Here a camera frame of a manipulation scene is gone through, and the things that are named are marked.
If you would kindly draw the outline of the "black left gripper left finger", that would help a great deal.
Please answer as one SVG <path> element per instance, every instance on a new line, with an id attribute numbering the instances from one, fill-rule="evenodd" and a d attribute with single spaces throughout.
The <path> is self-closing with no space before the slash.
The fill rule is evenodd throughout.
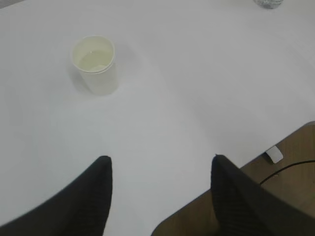
<path id="1" fill-rule="evenodd" d="M 113 191 L 112 161 L 101 156 L 58 194 L 1 226 L 2 236 L 101 236 Z"/>

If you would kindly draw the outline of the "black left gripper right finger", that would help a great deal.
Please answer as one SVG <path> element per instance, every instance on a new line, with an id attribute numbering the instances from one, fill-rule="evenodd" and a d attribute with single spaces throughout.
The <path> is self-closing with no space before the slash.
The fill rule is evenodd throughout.
<path id="1" fill-rule="evenodd" d="M 220 236 L 313 236 L 315 219 L 264 190 L 224 155 L 211 169 Z"/>

